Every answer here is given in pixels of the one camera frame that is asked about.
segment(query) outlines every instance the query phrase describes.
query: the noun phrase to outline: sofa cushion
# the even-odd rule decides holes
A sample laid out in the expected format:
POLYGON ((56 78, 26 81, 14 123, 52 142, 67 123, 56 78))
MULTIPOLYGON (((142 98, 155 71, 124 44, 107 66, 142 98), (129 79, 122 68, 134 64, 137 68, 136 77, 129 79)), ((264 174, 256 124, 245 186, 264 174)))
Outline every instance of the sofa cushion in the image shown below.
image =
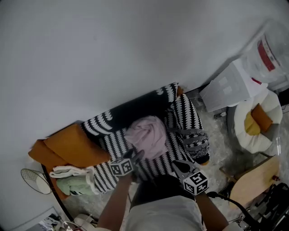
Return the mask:
POLYGON ((62 159, 60 156, 55 154, 51 149, 49 149, 43 140, 37 140, 33 145, 28 155, 36 160, 37 162, 43 164, 47 168, 53 168, 55 166, 62 166, 68 164, 67 161, 62 159))
POLYGON ((76 167, 94 166, 110 159, 109 153, 88 139, 77 124, 70 125, 44 140, 58 156, 76 167))
POLYGON ((244 121, 245 131, 249 135, 258 135, 261 132, 260 126, 253 119, 251 112, 248 112, 244 121))
POLYGON ((270 125, 273 123, 270 117, 264 112, 260 104, 257 104, 257 106, 251 111, 251 115, 256 123, 260 126, 262 132, 266 132, 270 125))

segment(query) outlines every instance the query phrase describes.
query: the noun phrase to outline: green cloth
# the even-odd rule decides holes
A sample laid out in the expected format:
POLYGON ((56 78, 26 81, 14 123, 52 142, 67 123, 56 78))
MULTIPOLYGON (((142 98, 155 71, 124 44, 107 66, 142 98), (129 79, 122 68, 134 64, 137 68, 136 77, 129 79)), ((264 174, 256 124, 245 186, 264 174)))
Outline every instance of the green cloth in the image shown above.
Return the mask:
POLYGON ((70 195, 70 191, 80 192, 85 195, 95 195, 90 186, 86 183, 85 176, 70 176, 59 178, 56 181, 58 188, 66 195, 70 195))

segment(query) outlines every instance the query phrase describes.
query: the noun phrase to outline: wooden table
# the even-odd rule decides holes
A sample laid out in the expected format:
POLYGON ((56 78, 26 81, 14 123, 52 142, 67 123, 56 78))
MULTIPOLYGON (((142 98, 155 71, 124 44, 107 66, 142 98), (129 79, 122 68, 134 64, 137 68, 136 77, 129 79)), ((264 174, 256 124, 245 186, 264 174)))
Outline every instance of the wooden table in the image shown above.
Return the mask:
POLYGON ((278 156, 268 156, 266 160, 253 167, 252 169, 234 177, 235 185, 232 188, 230 199, 246 206, 254 198, 265 192, 275 181, 273 176, 279 175, 278 156))

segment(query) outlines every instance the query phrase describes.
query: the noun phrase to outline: red label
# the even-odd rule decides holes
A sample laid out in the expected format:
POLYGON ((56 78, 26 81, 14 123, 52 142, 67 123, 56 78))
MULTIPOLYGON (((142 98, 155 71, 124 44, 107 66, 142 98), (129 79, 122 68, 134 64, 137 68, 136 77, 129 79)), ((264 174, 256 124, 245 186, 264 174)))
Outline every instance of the red label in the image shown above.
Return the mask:
POLYGON ((258 84, 262 84, 260 81, 258 81, 258 80, 256 80, 256 79, 254 79, 254 78, 251 78, 254 82, 256 82, 256 83, 258 83, 258 84))
POLYGON ((264 48, 264 45, 263 45, 263 41, 260 40, 259 41, 259 44, 258 44, 258 51, 259 51, 259 54, 260 54, 260 57, 263 61, 263 63, 265 64, 265 66, 267 67, 268 71, 272 71, 275 69, 275 66, 274 64, 272 63, 272 61, 270 60, 265 48, 264 48))

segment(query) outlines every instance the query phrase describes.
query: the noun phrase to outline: person's arm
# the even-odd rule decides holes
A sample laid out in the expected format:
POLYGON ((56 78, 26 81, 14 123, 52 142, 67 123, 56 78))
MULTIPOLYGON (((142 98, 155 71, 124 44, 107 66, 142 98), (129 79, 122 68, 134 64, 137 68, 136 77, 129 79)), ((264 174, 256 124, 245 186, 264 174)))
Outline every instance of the person's arm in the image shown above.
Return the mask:
POLYGON ((195 199, 208 231, 222 231, 229 225, 227 219, 218 210, 206 193, 195 196, 195 199))
POLYGON ((126 210, 126 199, 131 185, 131 174, 119 179, 98 220, 98 228, 119 231, 126 210))

